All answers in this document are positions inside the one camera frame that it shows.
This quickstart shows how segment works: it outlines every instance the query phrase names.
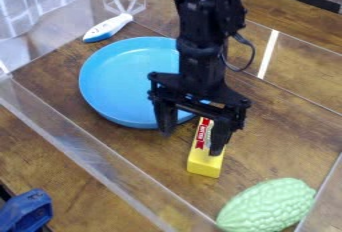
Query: yellow block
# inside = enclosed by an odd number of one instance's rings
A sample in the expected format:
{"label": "yellow block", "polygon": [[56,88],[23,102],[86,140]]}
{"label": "yellow block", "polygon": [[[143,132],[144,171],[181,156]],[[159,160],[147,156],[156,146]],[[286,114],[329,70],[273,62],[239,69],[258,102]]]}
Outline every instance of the yellow block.
{"label": "yellow block", "polygon": [[214,122],[201,118],[193,146],[187,158],[187,171],[218,178],[222,169],[225,149],[219,156],[210,156],[210,133]]}

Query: black cable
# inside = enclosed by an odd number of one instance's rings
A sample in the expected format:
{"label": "black cable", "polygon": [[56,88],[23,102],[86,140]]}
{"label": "black cable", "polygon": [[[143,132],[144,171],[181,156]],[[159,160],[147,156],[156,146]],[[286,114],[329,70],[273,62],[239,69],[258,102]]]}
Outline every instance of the black cable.
{"label": "black cable", "polygon": [[233,37],[234,37],[234,39],[235,39],[241,44],[247,45],[247,46],[251,47],[251,57],[250,57],[250,60],[249,60],[247,64],[246,64],[242,68],[237,68],[237,67],[233,66],[233,65],[229,63],[229,61],[226,60],[223,51],[221,52],[221,58],[222,58],[222,60],[223,60],[223,62],[225,62],[225,64],[226,64],[226,66],[227,66],[227,68],[229,68],[230,70],[233,70],[234,72],[242,72],[243,70],[246,70],[246,69],[250,67],[250,65],[251,65],[251,63],[253,63],[253,61],[254,61],[254,57],[255,57],[255,47],[254,47],[253,43],[251,43],[246,38],[243,38],[243,36],[242,36],[239,33],[237,33],[235,35],[233,35]]}

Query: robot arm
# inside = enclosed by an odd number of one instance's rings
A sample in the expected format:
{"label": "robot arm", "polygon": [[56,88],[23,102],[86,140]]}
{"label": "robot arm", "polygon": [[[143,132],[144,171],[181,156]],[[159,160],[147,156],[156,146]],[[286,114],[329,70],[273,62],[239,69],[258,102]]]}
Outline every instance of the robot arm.
{"label": "robot arm", "polygon": [[210,155],[219,155],[233,133],[243,128],[250,100],[225,83],[227,38],[253,47],[238,34],[246,10],[241,0],[175,0],[181,18],[177,39],[179,73],[148,75],[150,99],[159,130],[170,135],[178,110],[214,120]]}

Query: green vegetable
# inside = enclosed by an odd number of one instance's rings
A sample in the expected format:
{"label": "green vegetable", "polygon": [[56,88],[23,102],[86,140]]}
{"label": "green vegetable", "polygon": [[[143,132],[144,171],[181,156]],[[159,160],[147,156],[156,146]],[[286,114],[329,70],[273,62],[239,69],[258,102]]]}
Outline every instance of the green vegetable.
{"label": "green vegetable", "polygon": [[275,232],[294,225],[307,214],[315,190],[298,179],[259,183],[226,204],[217,225],[227,232]]}

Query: blue plate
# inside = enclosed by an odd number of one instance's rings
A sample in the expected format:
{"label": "blue plate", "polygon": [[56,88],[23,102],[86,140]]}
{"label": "blue plate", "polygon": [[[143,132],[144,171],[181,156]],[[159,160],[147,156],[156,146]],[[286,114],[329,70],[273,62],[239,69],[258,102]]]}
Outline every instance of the blue plate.
{"label": "blue plate", "polygon": [[[82,95],[110,121],[134,128],[158,128],[152,102],[147,98],[152,71],[178,73],[175,40],[139,37],[115,42],[86,61],[79,77]],[[179,111],[179,123],[193,114]]]}

